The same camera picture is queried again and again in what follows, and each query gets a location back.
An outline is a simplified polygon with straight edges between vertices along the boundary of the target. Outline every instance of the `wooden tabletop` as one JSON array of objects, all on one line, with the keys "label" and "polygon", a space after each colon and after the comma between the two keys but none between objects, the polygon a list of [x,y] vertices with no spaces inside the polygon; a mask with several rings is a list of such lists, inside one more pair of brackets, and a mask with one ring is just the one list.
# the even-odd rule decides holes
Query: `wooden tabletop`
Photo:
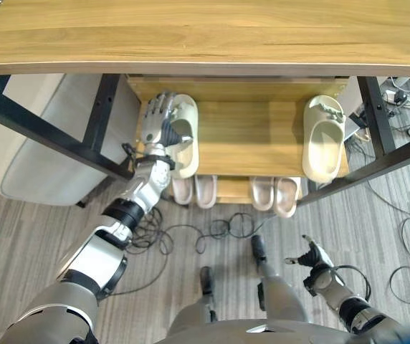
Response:
[{"label": "wooden tabletop", "polygon": [[410,76],[407,0],[4,0],[0,74]]}]

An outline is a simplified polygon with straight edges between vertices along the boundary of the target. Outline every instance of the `black metal frame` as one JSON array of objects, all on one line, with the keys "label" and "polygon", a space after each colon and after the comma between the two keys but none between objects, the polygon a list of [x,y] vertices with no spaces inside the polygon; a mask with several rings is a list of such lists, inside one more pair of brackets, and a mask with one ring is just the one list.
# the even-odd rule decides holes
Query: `black metal frame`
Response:
[{"label": "black metal frame", "polygon": [[[7,76],[0,76],[0,123],[109,176],[128,180],[132,178],[133,174],[127,171],[126,162],[118,165],[100,153],[119,77],[120,75],[102,76],[82,142],[5,97],[2,92],[9,79]],[[323,188],[315,188],[314,191],[298,201],[299,206],[410,164],[410,143],[395,149],[377,79],[375,77],[358,77],[358,83],[365,105],[376,159],[345,177],[336,178],[331,184]]]},{"label": "black metal frame", "polygon": [[[118,165],[100,153],[119,77],[102,76],[82,142],[3,95],[3,85],[0,85],[0,124],[111,177],[129,180],[133,174],[124,163]],[[7,79],[1,80],[5,85]]]}]

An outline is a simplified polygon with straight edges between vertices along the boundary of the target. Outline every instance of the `shoe rack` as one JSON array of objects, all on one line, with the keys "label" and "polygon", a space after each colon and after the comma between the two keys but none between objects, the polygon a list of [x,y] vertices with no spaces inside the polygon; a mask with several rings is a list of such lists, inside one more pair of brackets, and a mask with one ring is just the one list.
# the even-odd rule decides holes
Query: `shoe rack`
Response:
[{"label": "shoe rack", "polygon": [[[304,176],[303,109],[337,97],[347,79],[130,77],[144,113],[164,90],[186,93],[199,108],[199,169],[218,176],[218,203],[250,204],[250,176]],[[343,149],[338,176],[348,173]]]}]

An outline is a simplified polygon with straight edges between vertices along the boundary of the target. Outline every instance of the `wire bundle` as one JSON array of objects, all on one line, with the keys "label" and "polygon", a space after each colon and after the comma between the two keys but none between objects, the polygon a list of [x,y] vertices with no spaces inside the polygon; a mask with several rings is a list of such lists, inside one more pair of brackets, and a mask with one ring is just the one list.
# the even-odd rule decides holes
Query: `wire bundle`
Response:
[{"label": "wire bundle", "polygon": [[142,221],[133,232],[132,244],[130,247],[126,248],[125,251],[128,254],[142,254],[157,244],[160,253],[165,256],[162,267],[159,273],[145,285],[124,292],[114,292],[109,296],[112,297],[137,292],[151,286],[159,279],[167,266],[168,256],[174,249],[174,240],[171,236],[171,231],[173,229],[182,228],[194,230],[197,233],[194,248],[198,254],[203,254],[206,249],[206,238],[212,238],[215,240],[224,239],[226,237],[246,239],[256,234],[262,226],[264,226],[266,221],[273,219],[274,217],[276,217],[275,214],[263,219],[259,225],[256,225],[253,215],[237,212],[233,214],[229,220],[213,220],[208,227],[208,231],[205,233],[198,227],[190,224],[175,224],[166,229],[162,229],[162,213],[157,207],[153,207],[153,209],[143,217]]}]

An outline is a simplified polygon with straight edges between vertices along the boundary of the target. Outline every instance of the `white chair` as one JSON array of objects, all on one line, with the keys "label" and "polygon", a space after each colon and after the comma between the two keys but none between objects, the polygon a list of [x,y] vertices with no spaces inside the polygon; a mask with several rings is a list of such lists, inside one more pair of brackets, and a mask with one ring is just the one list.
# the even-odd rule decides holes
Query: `white chair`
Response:
[{"label": "white chair", "polygon": [[[73,138],[84,137],[101,75],[13,75],[4,95]],[[135,143],[139,102],[121,76],[101,153],[121,163]],[[55,206],[76,204],[106,175],[0,125],[0,194]]]}]

